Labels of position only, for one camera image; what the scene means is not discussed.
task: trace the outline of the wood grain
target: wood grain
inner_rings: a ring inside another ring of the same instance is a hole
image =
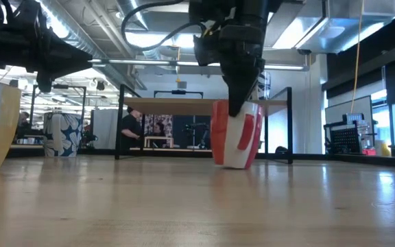
[[[109,156],[6,160],[0,246],[395,246],[395,169]]]
[[[211,116],[213,103],[218,99],[162,99],[125,97],[124,104],[144,114]],[[287,107],[284,100],[252,100],[268,108],[268,115]]]

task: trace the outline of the black machine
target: black machine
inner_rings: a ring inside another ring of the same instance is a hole
[[[202,34],[194,38],[195,56],[200,66],[220,63],[229,90],[229,114],[235,117],[249,98],[259,74],[264,70],[262,59],[267,18],[283,1],[297,0],[190,0],[187,23],[174,30],[159,44],[138,47],[125,36],[126,23],[137,12],[156,6],[174,5],[184,0],[141,5],[123,20],[121,31],[125,42],[138,51],[160,46],[181,30],[197,25]],[[65,43],[48,29],[40,4],[24,0],[13,12],[9,0],[0,0],[7,10],[7,24],[0,4],[0,68],[6,65],[25,67],[38,72],[38,87],[50,92],[52,82],[61,76],[92,67],[90,54]],[[202,22],[212,21],[207,28]]]
[[[186,124],[183,132],[185,132],[187,134],[188,138],[194,139],[196,128],[202,128],[204,131],[204,134],[202,135],[202,138],[200,139],[200,142],[197,146],[199,147],[199,149],[202,149],[202,150],[209,149],[208,144],[206,143],[206,140],[208,138],[208,132],[210,130],[210,126],[208,126],[207,123]]]
[[[89,60],[90,54],[67,44],[47,28],[40,3],[24,0],[13,12],[8,0],[0,0],[0,69],[14,65],[30,73],[37,71],[38,87],[48,93],[56,78],[91,68]]]

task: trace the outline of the ceiling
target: ceiling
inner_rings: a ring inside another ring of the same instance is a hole
[[[199,33],[196,27],[182,30],[175,35],[168,43],[154,51],[138,53],[131,50],[121,37],[121,20],[136,6],[161,0],[38,0],[42,3],[43,9],[48,16],[48,24],[52,26],[54,32],[72,45],[81,47],[93,54],[94,58],[138,58],[138,59],[158,59],[175,60],[180,53],[183,61],[195,61],[192,38]],[[383,6],[390,0],[366,0],[366,3],[378,3]],[[265,51],[263,58],[267,64],[280,64],[289,67],[302,67],[303,71],[309,69],[306,56],[300,55],[294,47],[310,33],[312,39],[306,42],[301,49],[313,47],[318,52],[324,52],[327,47],[322,47],[322,43],[332,44],[333,49],[337,49],[336,44],[343,44],[343,39],[354,38],[355,31],[347,28],[345,36],[328,37],[334,23],[338,20],[345,24],[354,26],[354,20],[358,16],[349,16],[354,12],[354,6],[361,0],[328,0],[324,8],[324,1],[320,0],[294,0],[285,2],[275,13],[271,13],[268,23],[268,31],[265,40]],[[20,0],[10,0],[16,7]],[[376,11],[364,13],[364,16],[375,16],[378,21],[387,23],[382,19],[381,14]],[[179,25],[189,22],[188,3],[179,5],[156,7],[144,11],[137,16],[132,23],[127,26],[128,40],[135,45],[147,46],[160,41],[165,35],[176,29]],[[179,45],[181,48],[169,48],[166,45]],[[226,85],[220,76],[220,69],[217,67],[181,67],[179,76],[188,83],[187,90],[199,91],[206,89],[206,97],[225,98]],[[88,96],[103,95],[101,99],[89,99],[88,106],[114,106],[117,104],[117,87],[119,84],[127,84],[131,89],[135,89],[144,97],[153,97],[155,90],[175,89],[173,83],[178,77],[176,67],[157,66],[129,66],[125,64],[107,65],[106,68],[95,67],[88,71],[81,71],[73,75],[56,80],[56,83],[86,86]],[[5,71],[0,70],[0,80],[4,83],[11,79],[19,80],[20,84],[25,84],[23,89],[25,104],[31,102],[29,93],[32,91],[32,84],[35,74],[26,73],[18,68],[8,67]],[[104,80],[106,82],[105,91],[98,91],[93,86],[94,81]],[[68,94],[68,91],[54,90],[56,95]],[[81,98],[73,98],[65,104],[78,106]],[[45,105],[50,102],[50,96],[38,97],[36,103]]]

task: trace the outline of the person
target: person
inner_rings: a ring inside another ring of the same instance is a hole
[[[129,150],[135,148],[139,144],[141,127],[139,119],[141,113],[133,108],[128,107],[129,115],[121,120],[121,149]]]
[[[30,114],[28,114],[27,112],[21,112],[19,114],[18,126],[16,127],[13,142],[15,142],[17,139],[22,139],[27,131],[31,129],[30,123],[27,120],[29,116]]]
[[[164,132],[164,124],[161,122],[155,123],[153,133],[150,133],[149,136],[152,137],[165,137]],[[167,144],[166,140],[151,140],[150,146],[154,148],[163,148]]]
[[[19,114],[19,118],[18,118],[18,128],[22,127],[28,127],[29,126],[29,122],[28,122],[28,118],[29,118],[30,114],[28,114],[27,112],[21,112]]]

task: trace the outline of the window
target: window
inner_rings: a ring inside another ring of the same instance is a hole
[[[374,133],[377,133],[375,139],[391,145],[390,110],[388,106],[373,107],[373,120],[378,123],[374,125]]]
[[[377,124],[374,125],[374,133],[377,135],[374,138],[391,145],[390,109],[386,100],[387,91],[385,89],[371,94],[373,120],[377,121]]]

